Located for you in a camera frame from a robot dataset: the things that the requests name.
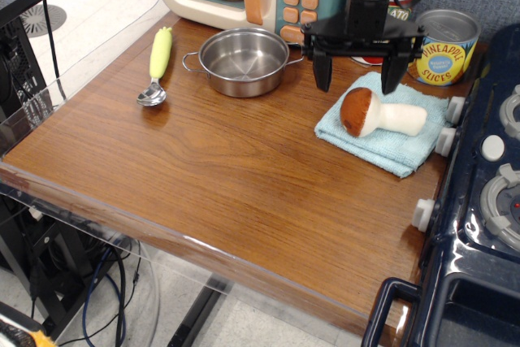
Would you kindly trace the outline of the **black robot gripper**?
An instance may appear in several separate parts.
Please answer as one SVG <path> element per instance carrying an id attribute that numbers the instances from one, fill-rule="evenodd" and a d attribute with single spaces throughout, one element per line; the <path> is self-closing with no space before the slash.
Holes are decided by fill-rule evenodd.
<path id="1" fill-rule="evenodd" d="M 332 57 L 380 57 L 381 89 L 393 93 L 412 59 L 422 53 L 426 29 L 388 14 L 398 0 L 346 0 L 343 11 L 301 27 L 302 53 L 313 59 L 317 87 L 327 93 L 332 82 Z"/>

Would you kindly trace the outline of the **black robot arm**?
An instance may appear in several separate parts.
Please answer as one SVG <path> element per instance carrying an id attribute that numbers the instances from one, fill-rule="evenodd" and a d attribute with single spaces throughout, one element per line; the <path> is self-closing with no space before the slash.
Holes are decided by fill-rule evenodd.
<path id="1" fill-rule="evenodd" d="M 346 0 L 343 11 L 301 27 L 302 54 L 313 62 L 319 89 L 330 88 L 333 58 L 379 57 L 382 92 L 395 91 L 408 64 L 422 56 L 426 29 L 389 15 L 390 1 Z"/>

